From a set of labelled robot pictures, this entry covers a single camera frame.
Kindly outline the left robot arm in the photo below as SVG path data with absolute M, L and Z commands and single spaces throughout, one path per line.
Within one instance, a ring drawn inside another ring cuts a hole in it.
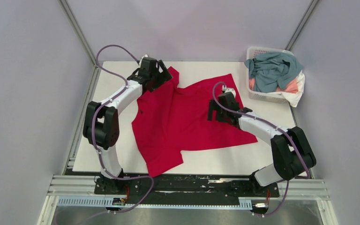
M 172 79 L 162 60 L 143 57 L 139 67 L 125 79 L 119 90 L 101 102 L 91 101 L 86 108 L 83 136 L 95 148 L 106 187 L 113 194 L 124 190 L 125 182 L 115 144 L 120 135 L 119 116 L 146 92 L 153 92 Z

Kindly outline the red t-shirt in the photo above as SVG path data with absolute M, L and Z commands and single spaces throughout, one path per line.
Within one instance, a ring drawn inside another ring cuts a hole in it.
M 181 165 L 183 150 L 212 150 L 257 142 L 257 138 L 229 124 L 208 120 L 209 102 L 221 93 L 218 82 L 235 88 L 231 74 L 179 87 L 181 74 L 168 68 L 172 79 L 137 100 L 132 129 L 150 176 Z

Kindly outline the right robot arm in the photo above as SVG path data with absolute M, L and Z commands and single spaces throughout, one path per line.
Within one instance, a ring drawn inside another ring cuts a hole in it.
M 209 101 L 208 120 L 224 122 L 244 132 L 251 133 L 271 147 L 273 163 L 253 172 L 249 182 L 250 192 L 262 195 L 268 185 L 290 181 L 302 173 L 309 179 L 310 168 L 316 158 L 304 131 L 295 126 L 283 128 L 259 117 L 249 108 L 241 108 L 231 92 L 225 92 Z

